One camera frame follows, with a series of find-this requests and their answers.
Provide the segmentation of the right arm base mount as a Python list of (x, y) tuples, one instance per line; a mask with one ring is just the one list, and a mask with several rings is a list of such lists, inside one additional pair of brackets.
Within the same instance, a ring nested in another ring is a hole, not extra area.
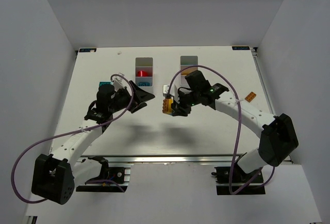
[[(229, 173), (230, 166), (217, 166), (211, 175), (216, 181), (217, 195), (229, 196)], [(232, 191), (237, 191), (241, 186), (245, 185), (249, 180), (253, 181), (243, 188), (237, 195), (265, 195), (266, 190), (263, 184), (263, 175), (260, 169), (256, 169), (251, 173), (244, 173), (237, 166), (234, 166)]]

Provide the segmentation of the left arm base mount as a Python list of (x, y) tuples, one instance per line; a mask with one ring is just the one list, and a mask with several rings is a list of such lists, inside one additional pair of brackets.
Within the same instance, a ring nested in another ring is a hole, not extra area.
[(75, 166), (76, 191), (89, 193), (124, 193), (128, 188), (130, 168), (111, 165), (100, 156), (82, 159)]

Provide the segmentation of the yellow butterfly lego piece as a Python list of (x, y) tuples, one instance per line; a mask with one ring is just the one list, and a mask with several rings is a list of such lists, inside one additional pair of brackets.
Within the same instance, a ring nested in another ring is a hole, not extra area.
[(190, 69), (184, 70), (184, 71), (181, 72), (181, 75), (186, 76), (186, 75), (190, 74), (191, 72), (192, 72), (192, 70), (190, 70)]

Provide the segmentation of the teal printed lego piece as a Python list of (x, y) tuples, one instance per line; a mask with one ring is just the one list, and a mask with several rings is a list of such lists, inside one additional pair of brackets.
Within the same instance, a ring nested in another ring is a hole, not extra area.
[(151, 85), (149, 82), (140, 82), (140, 83), (138, 83), (138, 86), (139, 87), (150, 87)]

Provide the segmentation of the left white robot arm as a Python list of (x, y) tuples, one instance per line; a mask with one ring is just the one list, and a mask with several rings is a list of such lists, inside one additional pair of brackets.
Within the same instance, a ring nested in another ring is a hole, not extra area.
[(31, 187), (33, 194), (63, 205), (75, 188), (83, 183), (116, 183), (108, 160), (91, 156), (81, 161), (80, 157), (106, 131), (114, 113), (122, 110), (135, 113), (155, 97), (132, 81), (129, 81), (129, 86), (131, 93), (126, 87), (99, 86), (96, 100), (89, 105), (79, 132), (49, 155), (41, 154), (36, 158)]

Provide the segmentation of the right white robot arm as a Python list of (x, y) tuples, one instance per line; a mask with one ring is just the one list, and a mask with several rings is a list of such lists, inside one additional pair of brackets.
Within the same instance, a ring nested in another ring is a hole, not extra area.
[(246, 100), (239, 100), (233, 89), (216, 83), (211, 85), (199, 70), (185, 76), (188, 88), (173, 91), (172, 84), (163, 86), (163, 112), (171, 116), (188, 116), (193, 106), (202, 104), (224, 113), (249, 128), (258, 138), (257, 148), (234, 162), (234, 169), (249, 174), (270, 165), (279, 166), (299, 145), (292, 119), (281, 114), (266, 113)]

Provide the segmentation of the red round lego piece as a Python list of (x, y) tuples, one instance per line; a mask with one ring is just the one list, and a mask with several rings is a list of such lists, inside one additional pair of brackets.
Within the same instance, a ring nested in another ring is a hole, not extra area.
[(149, 74), (146, 71), (137, 71), (137, 77), (148, 77)]

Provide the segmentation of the yellow orange teal lego stack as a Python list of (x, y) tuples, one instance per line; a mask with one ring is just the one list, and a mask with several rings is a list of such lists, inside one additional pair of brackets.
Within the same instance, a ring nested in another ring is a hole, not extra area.
[(167, 114), (167, 115), (173, 114), (172, 103), (173, 103), (172, 98), (165, 98), (163, 100), (163, 103), (162, 103), (162, 113), (163, 114)]

